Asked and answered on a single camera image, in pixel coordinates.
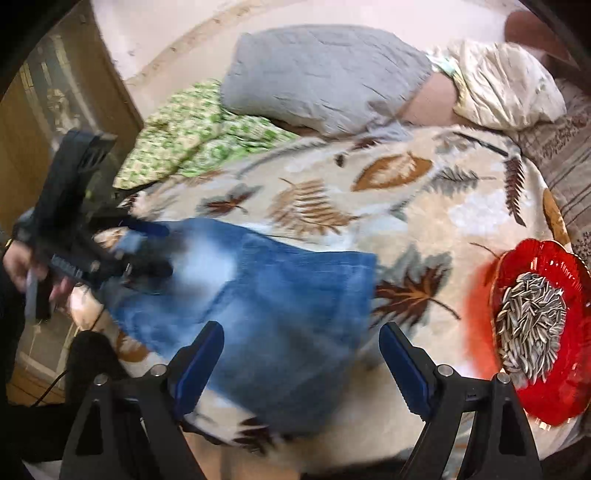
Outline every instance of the bolt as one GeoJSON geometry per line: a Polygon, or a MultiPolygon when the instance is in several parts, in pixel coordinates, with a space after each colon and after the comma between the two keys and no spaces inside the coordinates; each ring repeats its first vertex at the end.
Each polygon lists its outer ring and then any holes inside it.
{"type": "Polygon", "coordinates": [[[101,387],[101,386],[105,385],[108,380],[109,380],[109,377],[107,376],[107,374],[98,374],[95,377],[95,385],[97,387],[101,387]]]}
{"type": "Polygon", "coordinates": [[[437,371],[444,377],[451,377],[453,375],[453,368],[449,365],[439,365],[439,367],[437,367],[437,371]]]}
{"type": "Polygon", "coordinates": [[[507,375],[505,372],[498,373],[496,375],[496,379],[505,385],[507,385],[507,383],[511,382],[511,377],[509,375],[507,375]]]}
{"type": "Polygon", "coordinates": [[[166,373],[166,370],[166,365],[154,365],[152,368],[150,368],[150,375],[152,375],[153,377],[162,377],[162,375],[166,373]]]}

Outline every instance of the blue gripper pad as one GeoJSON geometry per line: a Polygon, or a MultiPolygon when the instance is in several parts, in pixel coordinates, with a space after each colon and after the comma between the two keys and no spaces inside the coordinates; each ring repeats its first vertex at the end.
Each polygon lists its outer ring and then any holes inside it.
{"type": "Polygon", "coordinates": [[[408,409],[427,421],[437,386],[435,364],[427,352],[414,347],[395,323],[387,323],[379,331],[379,350],[408,409]]]}
{"type": "Polygon", "coordinates": [[[177,420],[195,409],[222,354],[223,344],[222,326],[218,322],[207,322],[195,341],[181,348],[170,361],[168,389],[177,420]]]}

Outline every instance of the wooden door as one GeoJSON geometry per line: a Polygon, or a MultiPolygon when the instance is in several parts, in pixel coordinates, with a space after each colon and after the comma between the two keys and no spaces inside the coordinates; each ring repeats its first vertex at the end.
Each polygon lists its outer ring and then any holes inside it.
{"type": "Polygon", "coordinates": [[[116,134],[114,170],[142,128],[88,0],[37,44],[0,103],[0,228],[34,206],[70,128],[116,134]]]}

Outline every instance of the striped fabric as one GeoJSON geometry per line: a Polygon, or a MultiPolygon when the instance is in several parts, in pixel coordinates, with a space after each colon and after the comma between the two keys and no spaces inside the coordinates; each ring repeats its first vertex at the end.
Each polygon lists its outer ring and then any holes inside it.
{"type": "Polygon", "coordinates": [[[591,267],[591,97],[557,82],[567,115],[513,135],[540,169],[563,215],[573,251],[591,267]]]}

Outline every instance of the black sleeve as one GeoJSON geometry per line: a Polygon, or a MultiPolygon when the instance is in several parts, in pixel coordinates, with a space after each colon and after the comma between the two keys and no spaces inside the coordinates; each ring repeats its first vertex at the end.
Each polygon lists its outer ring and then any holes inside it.
{"type": "Polygon", "coordinates": [[[6,383],[10,381],[18,340],[25,325],[24,296],[14,287],[0,260],[0,472],[3,478],[32,480],[32,476],[15,454],[7,428],[9,420],[6,383]]]}
{"type": "Polygon", "coordinates": [[[25,328],[25,296],[21,294],[0,261],[0,368],[10,381],[18,341],[25,328]]]}

